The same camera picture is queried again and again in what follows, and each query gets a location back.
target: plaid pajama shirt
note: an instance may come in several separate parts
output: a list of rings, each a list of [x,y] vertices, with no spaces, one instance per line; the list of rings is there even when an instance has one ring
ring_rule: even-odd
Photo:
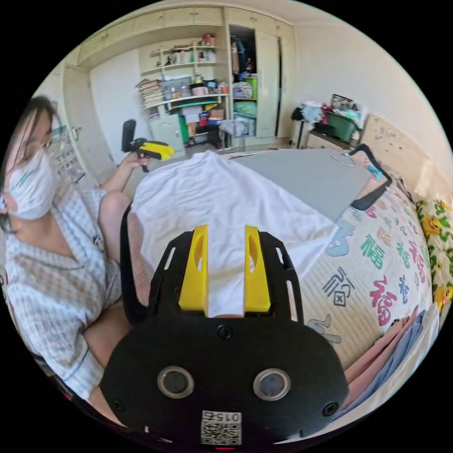
[[[31,352],[87,400],[103,368],[83,332],[121,297],[120,271],[108,261],[98,216],[105,192],[60,183],[51,208],[75,259],[7,235],[9,309]]]

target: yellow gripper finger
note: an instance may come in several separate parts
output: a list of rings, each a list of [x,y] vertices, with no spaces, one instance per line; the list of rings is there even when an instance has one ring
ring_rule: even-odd
[[[193,231],[189,259],[185,268],[179,306],[182,310],[203,311],[208,315],[208,225]]]
[[[244,313],[267,313],[270,296],[258,228],[245,226]]]

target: green bin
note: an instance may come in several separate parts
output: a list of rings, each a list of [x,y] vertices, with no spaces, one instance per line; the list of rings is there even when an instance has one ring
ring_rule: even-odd
[[[252,99],[258,99],[258,78],[246,77],[244,82],[247,82],[252,86]]]
[[[358,130],[353,120],[332,112],[327,112],[327,124],[335,128],[335,137],[349,143],[352,134]]]

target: shelf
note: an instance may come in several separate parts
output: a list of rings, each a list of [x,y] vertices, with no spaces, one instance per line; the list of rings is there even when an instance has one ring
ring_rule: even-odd
[[[166,66],[156,66],[153,69],[148,69],[148,71],[142,72],[142,75],[145,76],[147,74],[151,74],[153,72],[165,72],[167,69],[175,69],[179,67],[189,67],[189,66],[207,66],[207,65],[215,65],[219,64],[217,61],[197,61],[191,63],[176,63],[174,65],[166,65]]]
[[[179,104],[175,105],[171,109],[182,109],[183,107],[192,107],[193,105],[209,105],[209,104],[217,104],[217,101],[198,101],[198,102],[190,102],[188,104]]]
[[[185,48],[180,48],[180,49],[162,49],[162,53],[173,53],[173,52],[183,52],[183,51],[188,51],[188,50],[214,50],[214,49],[220,49],[220,47],[215,47],[215,46],[190,46],[190,47],[185,47]],[[160,55],[161,50],[154,50],[153,52],[150,52],[150,57],[155,56],[155,55]]]
[[[161,101],[157,102],[156,104],[144,104],[145,109],[151,109],[152,107],[158,107],[159,105],[165,105],[168,104],[168,108],[171,108],[171,104],[174,102],[182,102],[182,101],[191,101],[193,99],[203,99],[203,98],[220,98],[220,97],[226,97],[229,96],[229,94],[205,94],[203,96],[188,96],[186,98],[176,98],[176,99],[170,99],[168,101]]]

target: headboard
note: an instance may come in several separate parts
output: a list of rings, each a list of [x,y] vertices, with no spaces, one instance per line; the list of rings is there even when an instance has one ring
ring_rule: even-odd
[[[400,173],[412,194],[431,200],[441,198],[450,206],[453,204],[453,193],[432,159],[384,119],[368,115],[361,143],[368,145],[383,164]]]

